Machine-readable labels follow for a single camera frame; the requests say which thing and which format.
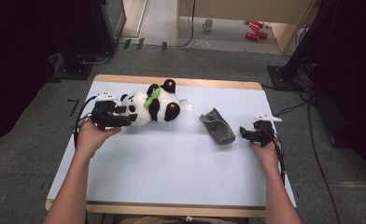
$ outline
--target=red object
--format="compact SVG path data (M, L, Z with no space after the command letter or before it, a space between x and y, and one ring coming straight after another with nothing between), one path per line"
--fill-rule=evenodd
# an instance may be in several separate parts
M264 26L264 22L262 21L255 21L255 23L260 27L262 28Z
M247 32L246 33L246 38L248 38L248 39L253 39L253 40L258 40L259 39L259 35L258 34L252 34L252 33L250 33L250 32Z
M266 32L258 31L256 34L258 34L260 38L267 38L267 36L268 36L268 33L266 33Z
M260 29L259 25L258 25L257 23L255 23L254 21L249 21L249 22L247 23L247 25L248 25L250 28L252 28L253 30L255 30L255 31L259 31L259 29Z

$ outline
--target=panda plush toy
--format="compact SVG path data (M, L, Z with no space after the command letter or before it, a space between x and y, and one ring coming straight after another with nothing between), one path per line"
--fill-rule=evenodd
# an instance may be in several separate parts
M121 105L127 106L123 116L137 114L134 126L142 126L152 120L171 121L180 113L179 101L175 94L176 83L166 79L162 85L152 84L147 92L136 91L121 96Z

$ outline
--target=forearm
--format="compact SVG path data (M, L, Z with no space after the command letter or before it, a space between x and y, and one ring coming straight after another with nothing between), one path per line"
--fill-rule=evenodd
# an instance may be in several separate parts
M266 170L265 223L302 223L283 185L277 168Z
M75 154L44 223L84 223L90 159Z

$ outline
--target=glove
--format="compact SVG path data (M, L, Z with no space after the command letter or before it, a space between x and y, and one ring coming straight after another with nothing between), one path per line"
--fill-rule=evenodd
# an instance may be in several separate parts
M235 141L235 134L230 125L215 108L206 115L201 115L200 120L218 145L223 146Z

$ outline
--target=finger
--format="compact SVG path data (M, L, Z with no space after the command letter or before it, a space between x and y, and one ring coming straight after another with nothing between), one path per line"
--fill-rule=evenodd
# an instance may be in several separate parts
M122 128L121 127L114 127L112 129L109 129L106 131L107 137L110 137L116 133L121 132Z
M254 149L258 149L259 148L259 146L256 143L254 143L254 142L250 142L250 146L252 148L254 148Z
M93 121L91 119L87 119L81 125L80 129L82 129L82 128L93 128L93 127L96 127L95 124L93 123Z

